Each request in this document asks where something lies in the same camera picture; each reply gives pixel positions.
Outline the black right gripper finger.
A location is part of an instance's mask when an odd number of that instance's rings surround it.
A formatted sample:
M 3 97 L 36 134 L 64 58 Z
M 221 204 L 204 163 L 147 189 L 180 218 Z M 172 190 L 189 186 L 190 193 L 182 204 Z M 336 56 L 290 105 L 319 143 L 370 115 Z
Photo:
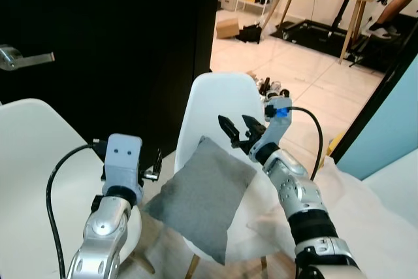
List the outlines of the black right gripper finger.
M 245 136 L 248 137 L 250 141 L 259 141 L 262 138 L 263 133 L 265 133 L 265 126 L 260 123 L 257 118 L 251 116 L 242 116 L 242 119 L 248 128 L 245 132 Z
M 241 147 L 240 133 L 233 121 L 225 116 L 219 116 L 219 125 L 225 135 L 230 138 L 230 142 L 233 148 Z

